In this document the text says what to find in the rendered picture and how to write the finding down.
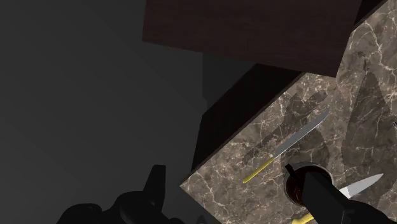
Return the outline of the long yellow-handled knife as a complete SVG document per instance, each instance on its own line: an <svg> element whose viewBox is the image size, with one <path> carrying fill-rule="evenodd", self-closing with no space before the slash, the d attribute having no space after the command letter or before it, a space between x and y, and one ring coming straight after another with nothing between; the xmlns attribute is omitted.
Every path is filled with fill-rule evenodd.
<svg viewBox="0 0 397 224"><path fill-rule="evenodd" d="M305 137L309 132L314 130L319 124L321 124L326 117L328 116L330 112L330 108L327 108L322 114L318 115L315 119L313 119L311 122L306 124L304 127L302 127L300 130L295 132L290 138L285 140L282 144L280 144L277 149L275 150L275 153L273 156L271 156L266 162L261 164L258 168L256 168L251 174L247 175L242 182L247 183L250 181L253 177L255 177L259 172L261 172L266 166L271 164L275 159L277 159L279 156L281 156L286 150L291 148L295 143L297 143L301 138Z"/></svg>

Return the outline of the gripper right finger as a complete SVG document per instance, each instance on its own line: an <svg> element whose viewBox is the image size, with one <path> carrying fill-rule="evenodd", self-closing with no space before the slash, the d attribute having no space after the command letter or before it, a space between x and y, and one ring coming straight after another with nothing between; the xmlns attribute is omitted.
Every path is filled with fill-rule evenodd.
<svg viewBox="0 0 397 224"><path fill-rule="evenodd" d="M318 172L305 175L302 202L318 224L397 224L373 206L348 199Z"/></svg>

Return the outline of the grey cup with brown inside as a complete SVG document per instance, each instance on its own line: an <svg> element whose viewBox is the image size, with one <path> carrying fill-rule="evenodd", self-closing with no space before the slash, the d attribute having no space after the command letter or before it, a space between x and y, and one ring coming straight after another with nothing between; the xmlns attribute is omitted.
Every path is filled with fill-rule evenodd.
<svg viewBox="0 0 397 224"><path fill-rule="evenodd" d="M294 204L303 207L302 191L299 189L295 179L291 177L290 170L293 169L295 174L302 179L307 172L318 172L324 176L330 183L334 184L333 177L329 170L325 167L312 162L299 162L296 164L288 164L284 175L284 194Z"/></svg>

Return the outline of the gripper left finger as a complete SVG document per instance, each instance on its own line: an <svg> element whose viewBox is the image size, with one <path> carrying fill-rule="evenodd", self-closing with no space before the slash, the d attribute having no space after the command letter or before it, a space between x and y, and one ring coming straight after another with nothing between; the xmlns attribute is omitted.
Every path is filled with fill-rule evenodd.
<svg viewBox="0 0 397 224"><path fill-rule="evenodd" d="M185 224L162 213L165 200L166 166L154 165L141 191L118 196L107 210L94 203L67 208L58 224Z"/></svg>

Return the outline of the short yellow-handled knife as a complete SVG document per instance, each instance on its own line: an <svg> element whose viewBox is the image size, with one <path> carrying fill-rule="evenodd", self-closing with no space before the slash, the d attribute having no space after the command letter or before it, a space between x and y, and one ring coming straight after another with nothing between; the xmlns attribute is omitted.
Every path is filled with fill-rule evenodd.
<svg viewBox="0 0 397 224"><path fill-rule="evenodd" d="M370 177L367 177L365 179L359 180L355 183L352 183L350 185L347 185L343 188L340 188L339 191L348 199L351 197L357 195L358 193L362 192L366 188L370 187L374 183L376 183L384 174L376 174ZM306 224L307 222L313 220L314 217L310 214L307 213L303 215L301 218L298 219L292 219L291 224Z"/></svg>

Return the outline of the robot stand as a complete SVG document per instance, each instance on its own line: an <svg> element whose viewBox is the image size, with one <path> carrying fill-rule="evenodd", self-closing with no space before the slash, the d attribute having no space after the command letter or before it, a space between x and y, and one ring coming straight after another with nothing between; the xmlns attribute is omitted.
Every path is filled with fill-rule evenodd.
<svg viewBox="0 0 397 224"><path fill-rule="evenodd" d="M337 73L362 0L146 0L143 40Z"/></svg>

